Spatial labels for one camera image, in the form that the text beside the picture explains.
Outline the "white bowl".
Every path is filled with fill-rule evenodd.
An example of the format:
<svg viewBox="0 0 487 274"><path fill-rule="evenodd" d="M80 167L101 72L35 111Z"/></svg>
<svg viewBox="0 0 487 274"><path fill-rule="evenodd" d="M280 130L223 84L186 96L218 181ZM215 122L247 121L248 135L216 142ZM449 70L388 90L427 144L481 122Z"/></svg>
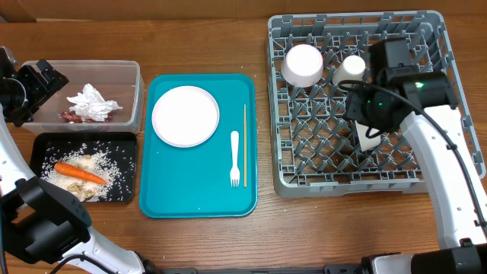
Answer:
<svg viewBox="0 0 487 274"><path fill-rule="evenodd" d="M355 122L355 129L358 136L358 144L360 145L361 151L367 151L377 147L380 144L380 136L376 136L372 139L366 136L366 132L369 129L368 126L364 126L360 123Z"/></svg>

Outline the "white cup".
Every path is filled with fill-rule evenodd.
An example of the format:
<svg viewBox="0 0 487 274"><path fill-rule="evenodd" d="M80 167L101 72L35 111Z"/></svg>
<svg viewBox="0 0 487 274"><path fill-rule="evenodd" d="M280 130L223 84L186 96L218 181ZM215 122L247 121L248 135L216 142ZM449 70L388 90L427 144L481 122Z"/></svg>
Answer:
<svg viewBox="0 0 487 274"><path fill-rule="evenodd" d="M366 69L366 64L360 56L350 55L342 60L342 63L333 73L333 83L338 84L344 80L361 81Z"/></svg>

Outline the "red snack wrapper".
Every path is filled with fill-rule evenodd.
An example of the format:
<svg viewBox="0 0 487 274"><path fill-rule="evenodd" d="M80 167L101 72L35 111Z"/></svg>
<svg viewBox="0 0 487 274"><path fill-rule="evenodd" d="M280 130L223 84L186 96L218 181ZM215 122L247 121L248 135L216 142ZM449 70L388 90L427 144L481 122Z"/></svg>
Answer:
<svg viewBox="0 0 487 274"><path fill-rule="evenodd" d="M67 123L97 123L97 120L91 118L81 118L76 115L74 111L63 111L59 114L59 117L64 119Z"/></svg>

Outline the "white napkin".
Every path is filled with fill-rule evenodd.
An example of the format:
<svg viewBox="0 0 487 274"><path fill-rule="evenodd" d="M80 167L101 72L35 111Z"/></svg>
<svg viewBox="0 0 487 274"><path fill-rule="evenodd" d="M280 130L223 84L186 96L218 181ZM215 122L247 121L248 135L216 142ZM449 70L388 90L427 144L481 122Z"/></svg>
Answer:
<svg viewBox="0 0 487 274"><path fill-rule="evenodd" d="M91 84L86 84L76 96L67 97L67 101L72 104L69 111L78 116L82 122L88 120L105 122L114 110L123 109L116 101L105 100Z"/></svg>

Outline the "small pink plate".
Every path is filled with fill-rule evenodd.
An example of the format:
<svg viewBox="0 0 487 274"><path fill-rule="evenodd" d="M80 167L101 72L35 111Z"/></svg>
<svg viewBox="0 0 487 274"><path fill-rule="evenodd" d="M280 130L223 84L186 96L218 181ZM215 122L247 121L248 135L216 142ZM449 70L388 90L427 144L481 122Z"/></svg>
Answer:
<svg viewBox="0 0 487 274"><path fill-rule="evenodd" d="M299 44L286 53L281 64L282 77L291 85L308 88L323 76L323 57L314 46Z"/></svg>

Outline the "orange carrot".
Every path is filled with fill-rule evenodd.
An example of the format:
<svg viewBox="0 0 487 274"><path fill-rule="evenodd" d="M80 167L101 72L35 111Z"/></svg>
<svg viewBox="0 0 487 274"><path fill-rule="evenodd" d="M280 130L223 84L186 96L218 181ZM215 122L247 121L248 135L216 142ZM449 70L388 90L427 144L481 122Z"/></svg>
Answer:
<svg viewBox="0 0 487 274"><path fill-rule="evenodd" d="M74 178L78 178L81 180L86 180L98 184L106 183L106 181L103 178L71 164L56 163L54 165L54 170L57 173L67 177L74 177Z"/></svg>

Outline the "rice and peanuts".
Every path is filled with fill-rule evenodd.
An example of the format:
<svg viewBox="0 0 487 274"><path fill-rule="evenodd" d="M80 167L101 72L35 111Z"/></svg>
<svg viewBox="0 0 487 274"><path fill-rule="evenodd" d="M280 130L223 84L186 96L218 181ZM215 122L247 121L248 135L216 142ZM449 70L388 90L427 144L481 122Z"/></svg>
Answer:
<svg viewBox="0 0 487 274"><path fill-rule="evenodd" d="M133 197L136 144L129 141L49 142L40 157L40 178L77 196L82 202L128 202ZM56 163L79 167L103 178L98 184L67 177Z"/></svg>

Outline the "wooden chopstick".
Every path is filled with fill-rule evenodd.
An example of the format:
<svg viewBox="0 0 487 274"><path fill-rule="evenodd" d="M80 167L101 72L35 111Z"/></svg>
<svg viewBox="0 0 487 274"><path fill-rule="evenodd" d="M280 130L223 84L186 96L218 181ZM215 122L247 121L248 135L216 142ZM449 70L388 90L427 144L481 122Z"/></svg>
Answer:
<svg viewBox="0 0 487 274"><path fill-rule="evenodd" d="M247 188L247 105L243 106L243 187Z"/></svg>

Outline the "white plastic fork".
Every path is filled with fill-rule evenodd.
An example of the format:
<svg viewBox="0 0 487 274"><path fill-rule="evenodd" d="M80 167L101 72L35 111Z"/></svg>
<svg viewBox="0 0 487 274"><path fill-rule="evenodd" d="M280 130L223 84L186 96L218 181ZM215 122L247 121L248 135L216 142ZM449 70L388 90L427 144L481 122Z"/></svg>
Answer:
<svg viewBox="0 0 487 274"><path fill-rule="evenodd" d="M238 152L239 152L239 132L231 132L231 160L232 166L230 170L230 180L232 187L239 187L240 184L240 170L238 167Z"/></svg>

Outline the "large white plate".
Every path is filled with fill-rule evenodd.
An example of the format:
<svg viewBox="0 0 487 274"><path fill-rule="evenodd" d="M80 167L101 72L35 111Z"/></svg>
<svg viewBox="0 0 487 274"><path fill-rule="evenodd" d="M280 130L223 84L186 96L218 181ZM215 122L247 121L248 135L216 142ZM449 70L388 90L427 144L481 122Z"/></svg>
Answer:
<svg viewBox="0 0 487 274"><path fill-rule="evenodd" d="M151 124L168 145L191 148L212 137L220 120L215 98L196 86L179 86L165 92L154 105Z"/></svg>

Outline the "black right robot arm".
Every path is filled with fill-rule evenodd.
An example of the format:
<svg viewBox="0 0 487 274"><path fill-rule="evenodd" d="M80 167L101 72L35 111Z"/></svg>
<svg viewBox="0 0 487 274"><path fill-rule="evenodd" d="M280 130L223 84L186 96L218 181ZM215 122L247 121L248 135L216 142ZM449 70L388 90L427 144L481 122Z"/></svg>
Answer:
<svg viewBox="0 0 487 274"><path fill-rule="evenodd" d="M349 56L333 78L347 91L345 118L365 135L400 131L419 163L433 204L439 250L366 256L356 273L484 273L486 193L463 136L458 98L447 75L420 72L403 38Z"/></svg>

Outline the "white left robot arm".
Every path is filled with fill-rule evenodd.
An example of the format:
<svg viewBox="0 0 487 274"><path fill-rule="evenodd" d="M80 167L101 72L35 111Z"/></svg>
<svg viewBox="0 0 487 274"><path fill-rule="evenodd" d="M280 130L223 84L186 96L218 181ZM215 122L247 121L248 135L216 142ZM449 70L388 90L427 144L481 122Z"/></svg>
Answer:
<svg viewBox="0 0 487 274"><path fill-rule="evenodd" d="M157 273L135 251L108 240L91 223L79 199L27 165L7 125L22 126L68 79L46 60L17 63L1 48L1 254L25 263L43 261L57 269L70 264L89 273Z"/></svg>

